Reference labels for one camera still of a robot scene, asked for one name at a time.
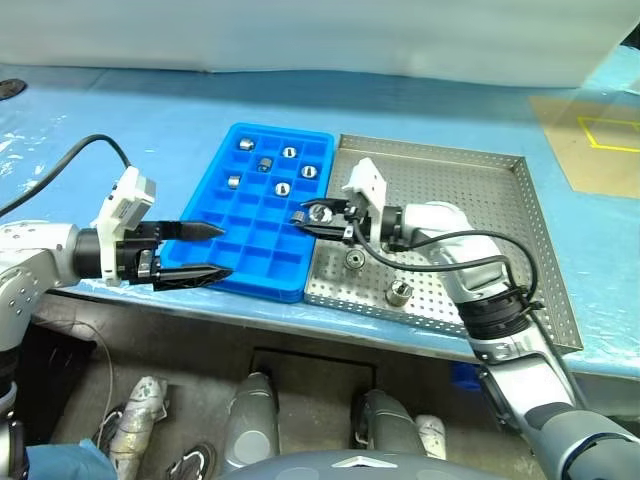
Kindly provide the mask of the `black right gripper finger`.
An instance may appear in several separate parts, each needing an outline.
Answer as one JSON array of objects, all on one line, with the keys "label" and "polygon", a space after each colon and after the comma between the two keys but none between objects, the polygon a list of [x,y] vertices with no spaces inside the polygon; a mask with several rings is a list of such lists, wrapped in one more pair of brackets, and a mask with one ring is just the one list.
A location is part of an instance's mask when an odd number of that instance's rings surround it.
[{"label": "black right gripper finger", "polygon": [[346,199],[336,198],[314,198],[301,204],[302,207],[310,209],[313,205],[321,205],[329,208],[333,213],[343,213],[349,206]]},{"label": "black right gripper finger", "polygon": [[344,244],[353,243],[353,234],[348,232],[347,227],[305,222],[296,222],[293,226],[301,232],[320,240],[340,242]]}]

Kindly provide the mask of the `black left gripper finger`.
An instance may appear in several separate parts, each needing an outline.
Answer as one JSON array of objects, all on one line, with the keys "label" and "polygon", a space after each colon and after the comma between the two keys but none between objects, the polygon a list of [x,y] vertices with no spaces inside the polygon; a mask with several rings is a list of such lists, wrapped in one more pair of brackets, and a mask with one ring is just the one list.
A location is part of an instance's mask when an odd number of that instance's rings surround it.
[{"label": "black left gripper finger", "polygon": [[211,264],[159,269],[152,281],[154,291],[204,288],[225,280],[233,273],[227,267]]},{"label": "black left gripper finger", "polygon": [[160,221],[159,231],[163,240],[189,242],[207,241],[225,233],[223,229],[201,221]]}]

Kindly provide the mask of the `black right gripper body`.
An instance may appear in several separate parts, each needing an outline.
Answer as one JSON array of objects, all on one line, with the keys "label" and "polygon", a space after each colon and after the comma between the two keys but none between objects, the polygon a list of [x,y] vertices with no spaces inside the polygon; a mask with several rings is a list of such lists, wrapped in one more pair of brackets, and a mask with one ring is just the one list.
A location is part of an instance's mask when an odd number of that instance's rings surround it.
[{"label": "black right gripper body", "polygon": [[370,240],[371,217],[366,201],[347,200],[342,212],[346,222],[341,241],[347,245],[364,244]]}]

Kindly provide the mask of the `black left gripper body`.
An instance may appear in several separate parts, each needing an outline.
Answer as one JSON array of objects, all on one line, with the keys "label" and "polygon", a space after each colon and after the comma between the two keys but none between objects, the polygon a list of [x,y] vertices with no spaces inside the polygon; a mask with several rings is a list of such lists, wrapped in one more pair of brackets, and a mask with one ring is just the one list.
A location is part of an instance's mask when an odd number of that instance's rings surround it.
[{"label": "black left gripper body", "polygon": [[162,243],[161,223],[145,221],[126,230],[116,242],[116,273],[130,284],[152,284],[158,278],[160,260],[156,250]]}]

